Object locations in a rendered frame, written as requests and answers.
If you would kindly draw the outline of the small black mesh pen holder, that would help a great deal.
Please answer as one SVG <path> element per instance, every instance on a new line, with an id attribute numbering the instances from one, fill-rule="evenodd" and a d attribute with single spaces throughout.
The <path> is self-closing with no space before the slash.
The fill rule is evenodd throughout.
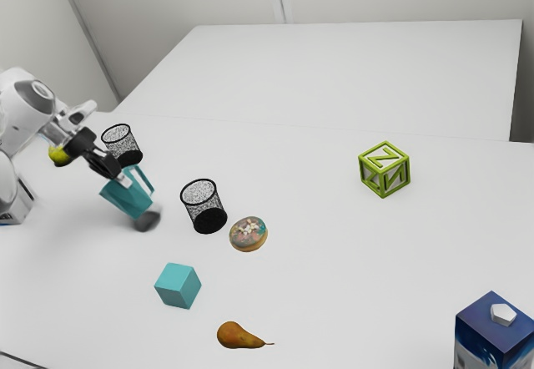
<path id="1" fill-rule="evenodd" d="M 143 159 L 143 152 L 128 124 L 115 124 L 105 129 L 101 140 L 123 168 L 138 164 Z"/>

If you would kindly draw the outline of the yellow-green fruit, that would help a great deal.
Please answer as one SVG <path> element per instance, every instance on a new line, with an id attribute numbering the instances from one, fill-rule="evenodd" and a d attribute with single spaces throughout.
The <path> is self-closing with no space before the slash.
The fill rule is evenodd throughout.
<path id="1" fill-rule="evenodd" d="M 64 167 L 73 162 L 73 158 L 70 157 L 61 146 L 50 145 L 48 147 L 48 157 L 56 167 Z"/>

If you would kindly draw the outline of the brown pear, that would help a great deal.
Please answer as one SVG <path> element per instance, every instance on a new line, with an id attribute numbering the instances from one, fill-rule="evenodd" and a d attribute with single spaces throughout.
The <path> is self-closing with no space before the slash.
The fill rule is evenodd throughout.
<path id="1" fill-rule="evenodd" d="M 273 342 L 266 342 L 258 336 L 246 331 L 235 321 L 226 321 L 216 332 L 219 344 L 228 349 L 258 349 L 273 346 Z"/>

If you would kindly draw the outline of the green letter block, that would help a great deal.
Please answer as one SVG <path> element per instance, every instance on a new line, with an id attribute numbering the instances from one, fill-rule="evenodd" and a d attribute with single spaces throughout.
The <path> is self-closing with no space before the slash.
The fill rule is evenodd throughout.
<path id="1" fill-rule="evenodd" d="M 385 140 L 358 155 L 360 180 L 384 199 L 411 182 L 410 158 Z"/>

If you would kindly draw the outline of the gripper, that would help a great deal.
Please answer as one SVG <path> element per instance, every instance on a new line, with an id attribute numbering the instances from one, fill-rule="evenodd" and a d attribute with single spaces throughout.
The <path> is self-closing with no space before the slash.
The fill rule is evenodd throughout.
<path id="1" fill-rule="evenodd" d="M 63 151 L 72 159 L 82 156 L 90 169 L 123 188 L 131 186 L 131 179 L 122 171 L 122 167 L 113 154 L 100 149 L 95 143 L 96 134 L 89 128 L 81 128 L 64 146 Z"/>

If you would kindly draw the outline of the sprinkled glazed donut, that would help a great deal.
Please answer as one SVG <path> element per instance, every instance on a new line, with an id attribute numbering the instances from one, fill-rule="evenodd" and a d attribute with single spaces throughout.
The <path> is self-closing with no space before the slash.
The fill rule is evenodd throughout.
<path id="1" fill-rule="evenodd" d="M 239 251 L 258 250 L 268 239 L 265 222 L 256 216 L 247 216 L 232 225 L 229 231 L 230 244 Z"/>

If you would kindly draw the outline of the blue carton with white cap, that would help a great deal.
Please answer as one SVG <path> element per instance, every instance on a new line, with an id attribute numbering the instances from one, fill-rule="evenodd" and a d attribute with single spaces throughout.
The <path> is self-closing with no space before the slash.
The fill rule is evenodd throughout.
<path id="1" fill-rule="evenodd" d="M 456 315 L 453 369 L 534 369 L 534 320 L 487 292 Z"/>

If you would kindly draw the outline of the teal cube block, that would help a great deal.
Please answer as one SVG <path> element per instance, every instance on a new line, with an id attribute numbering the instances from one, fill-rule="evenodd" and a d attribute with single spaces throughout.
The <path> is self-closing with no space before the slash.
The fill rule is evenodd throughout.
<path id="1" fill-rule="evenodd" d="M 192 266 L 168 263 L 154 284 L 165 305 L 190 309 L 202 283 Z"/>

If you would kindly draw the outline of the large black mesh pen holder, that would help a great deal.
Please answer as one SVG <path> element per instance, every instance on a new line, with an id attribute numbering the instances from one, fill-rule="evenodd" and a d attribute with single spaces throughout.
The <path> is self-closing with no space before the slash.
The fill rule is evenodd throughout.
<path id="1" fill-rule="evenodd" d="M 196 179 L 187 183 L 179 198 L 198 233 L 213 234 L 225 226 L 228 216 L 213 180 Z"/>

